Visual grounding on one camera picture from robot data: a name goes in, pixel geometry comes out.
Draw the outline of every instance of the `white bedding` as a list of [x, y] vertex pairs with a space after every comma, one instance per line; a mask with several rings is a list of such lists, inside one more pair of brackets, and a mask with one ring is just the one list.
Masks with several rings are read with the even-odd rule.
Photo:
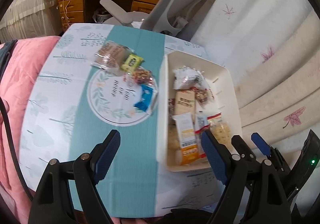
[[0, 40], [59, 35], [57, 0], [14, 0], [0, 21]]

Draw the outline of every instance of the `chair armrest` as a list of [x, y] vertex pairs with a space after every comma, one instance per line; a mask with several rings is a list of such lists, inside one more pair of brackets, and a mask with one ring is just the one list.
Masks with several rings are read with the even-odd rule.
[[114, 3], [112, 0], [100, 0], [100, 4], [114, 17], [116, 20], [122, 24], [131, 24], [133, 22], [132, 18], [128, 13], [122, 9], [119, 5]]

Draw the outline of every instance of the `blue gripper pad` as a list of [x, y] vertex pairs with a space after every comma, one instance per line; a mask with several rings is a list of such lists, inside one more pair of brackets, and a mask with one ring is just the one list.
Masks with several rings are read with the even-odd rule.
[[91, 169], [94, 172], [94, 185], [106, 177], [119, 146], [120, 133], [117, 130], [111, 130], [103, 143], [99, 144], [90, 161]]
[[258, 133], [253, 133], [251, 135], [251, 141], [258, 147], [263, 155], [270, 156], [270, 146], [263, 140], [263, 138]]
[[206, 133], [204, 131], [201, 134], [201, 145], [204, 153], [206, 154], [208, 161], [211, 165], [214, 175], [218, 180], [222, 182], [222, 184], [226, 184], [228, 177], [227, 177], [227, 166], [225, 162], [222, 160], [219, 152], [217, 151], [216, 147], [213, 145], [212, 141], [210, 140], [209, 135], [213, 137], [212, 134]]

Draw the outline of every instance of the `pink blanket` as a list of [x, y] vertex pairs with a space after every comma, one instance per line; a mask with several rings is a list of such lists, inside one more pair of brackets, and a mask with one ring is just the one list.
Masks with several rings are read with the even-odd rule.
[[[8, 117], [17, 155], [19, 154], [21, 127], [29, 96], [42, 66], [59, 39], [58, 36], [49, 36], [19, 40], [2, 78], [0, 96], [4, 102], [7, 101], [9, 106]], [[10, 209], [19, 221], [22, 224], [27, 224], [31, 202], [15, 171], [1, 118], [0, 124], [2, 126], [0, 132], [0, 183], [6, 191], [6, 195], [3, 197], [6, 198], [7, 204], [10, 204]], [[112, 218], [112, 220], [115, 224], [120, 223], [117, 218]], [[123, 224], [146, 223], [142, 219], [122, 219], [121, 222]]]

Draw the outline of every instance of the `circular printed design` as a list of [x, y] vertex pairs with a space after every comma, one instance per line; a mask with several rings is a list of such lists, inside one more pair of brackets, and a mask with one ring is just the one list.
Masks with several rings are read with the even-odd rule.
[[87, 99], [91, 110], [102, 121], [115, 126], [131, 126], [150, 116], [134, 107], [141, 94], [140, 85], [127, 83], [124, 76], [99, 69], [89, 82]]

